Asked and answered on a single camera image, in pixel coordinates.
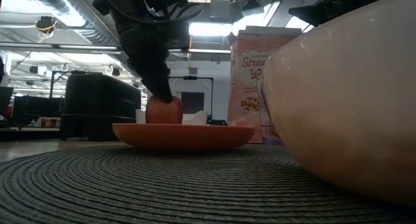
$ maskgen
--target ceramic bowl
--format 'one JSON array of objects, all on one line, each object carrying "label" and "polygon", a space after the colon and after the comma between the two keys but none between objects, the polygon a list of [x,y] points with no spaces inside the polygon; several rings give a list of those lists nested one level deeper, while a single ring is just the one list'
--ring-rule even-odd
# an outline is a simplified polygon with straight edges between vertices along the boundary
[{"label": "ceramic bowl", "polygon": [[416,0],[381,0],[303,34],[266,63],[290,153],[340,187],[416,205]]}]

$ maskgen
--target round mat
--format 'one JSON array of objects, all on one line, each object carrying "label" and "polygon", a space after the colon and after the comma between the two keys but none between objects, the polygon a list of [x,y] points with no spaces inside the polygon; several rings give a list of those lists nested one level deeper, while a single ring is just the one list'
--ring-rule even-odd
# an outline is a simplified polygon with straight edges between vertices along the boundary
[{"label": "round mat", "polygon": [[411,211],[334,188],[281,147],[95,147],[0,164],[1,223],[413,223]]}]

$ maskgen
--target white wall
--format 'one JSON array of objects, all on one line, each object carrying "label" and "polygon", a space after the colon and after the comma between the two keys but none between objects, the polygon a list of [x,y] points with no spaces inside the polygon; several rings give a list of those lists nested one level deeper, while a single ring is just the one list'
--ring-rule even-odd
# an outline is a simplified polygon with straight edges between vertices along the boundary
[{"label": "white wall", "polygon": [[[198,68],[198,77],[212,77],[214,79],[213,88],[213,116],[215,119],[227,120],[228,98],[230,82],[230,62],[210,62],[195,61],[190,63],[192,67]],[[183,77],[189,75],[188,62],[177,61],[169,62],[171,76]]]}]

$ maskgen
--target apple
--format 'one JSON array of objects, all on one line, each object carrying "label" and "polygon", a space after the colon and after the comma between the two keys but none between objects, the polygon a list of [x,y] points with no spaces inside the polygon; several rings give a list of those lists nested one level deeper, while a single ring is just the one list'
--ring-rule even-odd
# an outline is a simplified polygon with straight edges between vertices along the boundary
[{"label": "apple", "polygon": [[146,106],[146,123],[182,124],[183,109],[180,98],[173,96],[171,103],[161,98],[150,97]]}]

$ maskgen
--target orange plate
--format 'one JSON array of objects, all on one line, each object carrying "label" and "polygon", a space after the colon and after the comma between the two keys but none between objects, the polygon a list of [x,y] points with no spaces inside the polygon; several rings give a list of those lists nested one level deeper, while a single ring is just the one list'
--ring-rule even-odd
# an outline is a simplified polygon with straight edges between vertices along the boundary
[{"label": "orange plate", "polygon": [[114,123],[117,137],[129,145],[157,150],[218,150],[246,144],[252,127]]}]

